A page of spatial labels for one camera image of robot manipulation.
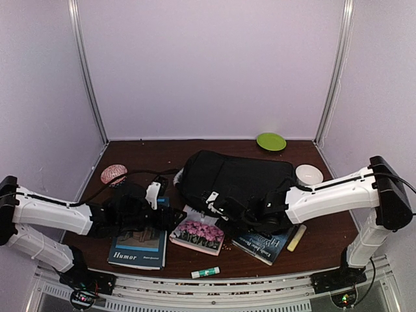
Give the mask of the blue Humor book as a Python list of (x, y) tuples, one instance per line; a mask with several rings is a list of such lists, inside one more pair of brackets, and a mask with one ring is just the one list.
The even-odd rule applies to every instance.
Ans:
[(165, 267), (167, 238), (157, 212), (147, 213), (143, 230), (127, 231), (113, 238), (107, 262), (119, 267), (162, 270)]

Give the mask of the right aluminium frame post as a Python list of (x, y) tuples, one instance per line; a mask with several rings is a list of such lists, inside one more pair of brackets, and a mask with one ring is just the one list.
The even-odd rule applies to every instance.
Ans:
[(332, 121), (332, 116), (335, 111), (337, 98), (341, 89), (341, 76), (345, 65), (346, 55), (348, 53), (348, 46), (350, 43), (354, 7), (355, 1), (344, 1), (343, 16), (341, 20), (337, 51), (335, 54), (330, 85), (326, 96), (324, 109), (320, 118), (320, 123), (318, 125), (317, 133), (315, 136), (315, 144), (319, 148), (323, 147), (324, 139), (328, 135), (330, 124)]

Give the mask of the black student backpack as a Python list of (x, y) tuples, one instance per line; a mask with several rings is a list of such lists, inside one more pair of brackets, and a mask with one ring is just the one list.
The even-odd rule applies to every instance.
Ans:
[(244, 205), (251, 198), (263, 198), (282, 183), (287, 187), (294, 175), (294, 167), (289, 162), (201, 150), (191, 156), (176, 175), (175, 187), (188, 206), (216, 218), (218, 215), (206, 203), (212, 192), (232, 197)]

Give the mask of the pink roses Designer Fate book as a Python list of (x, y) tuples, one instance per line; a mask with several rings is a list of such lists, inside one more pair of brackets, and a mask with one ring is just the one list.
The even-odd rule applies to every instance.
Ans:
[(199, 213), (186, 205), (186, 218), (171, 232), (170, 242), (197, 252), (218, 256), (225, 234), (216, 226), (217, 218)]

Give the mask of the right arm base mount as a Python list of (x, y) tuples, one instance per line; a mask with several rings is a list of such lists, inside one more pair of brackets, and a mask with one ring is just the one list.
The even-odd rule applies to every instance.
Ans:
[(311, 275), (311, 283), (315, 294), (326, 293), (352, 287), (367, 280), (365, 269), (336, 268)]

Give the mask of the left aluminium frame post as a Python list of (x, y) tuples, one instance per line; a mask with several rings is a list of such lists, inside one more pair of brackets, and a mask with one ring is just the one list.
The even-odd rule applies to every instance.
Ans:
[(71, 20), (71, 26), (73, 29), (73, 35), (75, 38), (75, 44), (77, 47), (79, 63), (81, 66), (81, 73), (83, 78), (84, 87), (86, 90), (86, 95), (88, 99), (88, 103), (92, 110), (93, 119), (95, 125), (97, 127), (99, 136), (103, 144), (108, 144), (109, 139), (103, 124), (103, 119), (101, 117), (101, 113), (99, 111), (96, 94), (94, 92), (94, 87), (92, 84), (92, 76), (90, 73), (90, 69), (88, 66), (87, 55), (85, 50), (85, 43), (83, 40), (83, 32), (81, 27), (81, 19), (79, 15), (79, 4), (76, 0), (69, 0), (68, 1), (68, 8)]

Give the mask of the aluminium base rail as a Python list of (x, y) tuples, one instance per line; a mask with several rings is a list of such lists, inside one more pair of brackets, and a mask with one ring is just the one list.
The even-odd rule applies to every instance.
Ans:
[(385, 257), (365, 270), (366, 281), (317, 292), (312, 271), (255, 278), (174, 279), (116, 274), (112, 292), (98, 293), (81, 311), (401, 311)]

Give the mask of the green plate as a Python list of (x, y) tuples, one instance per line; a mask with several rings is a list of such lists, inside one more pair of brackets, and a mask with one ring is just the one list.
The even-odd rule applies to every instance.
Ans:
[(275, 133), (262, 133), (257, 136), (256, 142), (267, 151), (281, 151), (287, 146), (286, 140)]

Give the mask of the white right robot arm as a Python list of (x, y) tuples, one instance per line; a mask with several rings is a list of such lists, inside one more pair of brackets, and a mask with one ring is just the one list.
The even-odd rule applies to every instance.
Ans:
[(357, 172), (309, 187), (287, 178), (281, 189), (269, 192), (259, 203), (243, 206), (233, 198), (217, 197), (208, 206), (236, 228), (268, 235), (320, 216), (369, 209), (365, 225), (346, 248), (342, 266), (333, 273), (336, 285), (346, 287), (387, 236), (412, 221), (407, 185), (383, 157), (374, 156)]

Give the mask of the dark Wuthering Heights book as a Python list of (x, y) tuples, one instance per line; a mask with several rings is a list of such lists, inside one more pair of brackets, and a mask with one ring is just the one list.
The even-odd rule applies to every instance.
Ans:
[(294, 229), (297, 229), (297, 226), (280, 231), (278, 234), (268, 237), (259, 233), (247, 233), (236, 239), (232, 239), (231, 242), (234, 246), (240, 248), (247, 254), (272, 266)]

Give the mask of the white bowl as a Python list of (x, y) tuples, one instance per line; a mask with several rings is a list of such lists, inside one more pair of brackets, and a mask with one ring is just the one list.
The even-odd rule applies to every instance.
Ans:
[(322, 183), (324, 176), (322, 172), (315, 166), (310, 164), (301, 164), (295, 169), (296, 178), (299, 184), (310, 186)]

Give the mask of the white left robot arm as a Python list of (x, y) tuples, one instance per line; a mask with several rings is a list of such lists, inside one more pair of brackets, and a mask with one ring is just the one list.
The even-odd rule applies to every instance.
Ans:
[(161, 184), (147, 188), (124, 183), (103, 203), (66, 202), (43, 197), (18, 185), (14, 176), (1, 181), (1, 244), (20, 250), (67, 275), (80, 289), (93, 283), (83, 253), (59, 244), (33, 225), (63, 229), (93, 239), (116, 237), (150, 226), (171, 232), (185, 213), (158, 202)]

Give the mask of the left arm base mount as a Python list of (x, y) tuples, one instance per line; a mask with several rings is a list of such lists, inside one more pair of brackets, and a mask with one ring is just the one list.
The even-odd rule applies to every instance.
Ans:
[(111, 295), (116, 283), (114, 274), (102, 273), (93, 270), (87, 270), (80, 274), (74, 272), (59, 272), (59, 281), (69, 286), (73, 290), (83, 291), (86, 293), (99, 295)]

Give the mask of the yellow highlighter marker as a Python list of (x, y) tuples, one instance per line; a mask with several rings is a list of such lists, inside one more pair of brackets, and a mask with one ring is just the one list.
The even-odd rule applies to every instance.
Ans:
[(300, 240), (304, 236), (304, 233), (306, 232), (307, 227), (302, 224), (299, 226), (297, 232), (295, 233), (294, 237), (292, 238), (292, 241), (287, 246), (288, 251), (293, 252), (295, 251), (296, 247), (298, 246)]

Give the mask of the aluminium frame post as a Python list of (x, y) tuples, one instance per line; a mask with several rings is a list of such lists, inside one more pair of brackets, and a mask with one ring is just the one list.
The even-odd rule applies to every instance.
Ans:
[(343, 16), (341, 20), (337, 51), (335, 54), (330, 85), (326, 96), (324, 109), (320, 118), (320, 123), (318, 125), (317, 133), (315, 136), (315, 144), (319, 148), (323, 147), (324, 139), (328, 135), (330, 124), (332, 121), (332, 116), (335, 111), (337, 98), (341, 89), (341, 76), (345, 65), (346, 55), (348, 53), (348, 46), (350, 43), (354, 7), (355, 1), (344, 1)]
[(109, 139), (103, 124), (103, 119), (101, 117), (101, 113), (99, 111), (96, 94), (94, 92), (94, 87), (92, 84), (92, 76), (90, 73), (90, 69), (88, 66), (87, 55), (85, 50), (85, 43), (83, 40), (83, 32), (81, 27), (81, 19), (79, 15), (79, 4), (76, 0), (69, 0), (68, 1), (68, 8), (71, 20), (71, 26), (73, 29), (73, 35), (75, 38), (75, 44), (77, 47), (79, 63), (81, 66), (81, 73), (83, 78), (84, 87), (86, 90), (86, 95), (88, 99), (88, 103), (92, 110), (93, 119), (95, 125), (97, 127), (99, 136), (103, 144), (108, 144)]

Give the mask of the green white glue stick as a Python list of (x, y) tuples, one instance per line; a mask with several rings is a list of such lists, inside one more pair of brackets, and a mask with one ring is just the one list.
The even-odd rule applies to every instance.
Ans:
[(213, 268), (207, 268), (203, 270), (197, 270), (194, 272), (191, 272), (191, 278), (192, 279), (198, 279), (206, 276), (214, 276), (220, 273), (220, 268), (218, 266)]

